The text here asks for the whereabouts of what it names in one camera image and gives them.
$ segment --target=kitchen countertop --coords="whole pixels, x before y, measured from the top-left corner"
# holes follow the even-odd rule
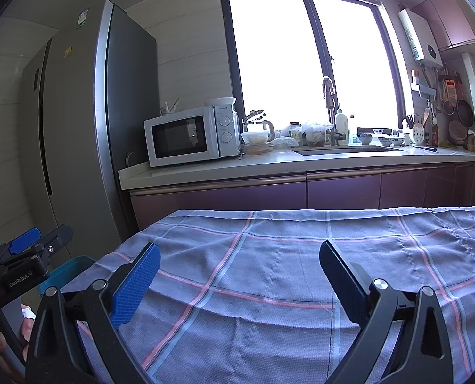
[[[141,163],[119,171],[123,190],[214,180],[270,177],[306,172],[435,163],[474,162],[475,154],[439,147],[437,152],[415,147],[395,151],[353,152],[304,156],[291,150],[266,155],[228,157],[220,160],[151,168]]]

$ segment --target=white microwave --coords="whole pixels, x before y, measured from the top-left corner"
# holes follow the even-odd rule
[[[188,109],[144,122],[151,167],[239,154],[239,122],[232,105]]]

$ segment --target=water heater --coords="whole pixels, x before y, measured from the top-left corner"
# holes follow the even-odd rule
[[[399,18],[405,28],[415,60],[432,68],[441,68],[442,59],[426,19],[407,8],[399,13]]]

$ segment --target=metal pivot bolt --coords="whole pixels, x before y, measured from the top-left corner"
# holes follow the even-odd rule
[[[423,292],[426,296],[428,296],[428,297],[433,296],[434,293],[435,293],[435,292],[433,291],[433,289],[432,289],[430,286],[424,286],[424,287],[422,288],[422,292]]]
[[[57,289],[54,286],[48,287],[47,290],[45,291],[45,295],[48,297],[52,297],[56,294]]]
[[[106,287],[106,281],[105,280],[102,280],[102,279],[99,279],[99,280],[95,280],[92,284],[91,284],[91,288],[93,290],[102,290],[103,288]]]
[[[380,290],[385,290],[389,286],[389,284],[382,278],[377,278],[374,281],[374,285],[377,289],[380,289]]]

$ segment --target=refrigerator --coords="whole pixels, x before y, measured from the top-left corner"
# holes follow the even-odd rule
[[[99,259],[138,231],[118,171],[146,162],[143,122],[160,115],[156,40],[105,0],[27,64],[19,149],[37,228],[73,228],[68,258]]]

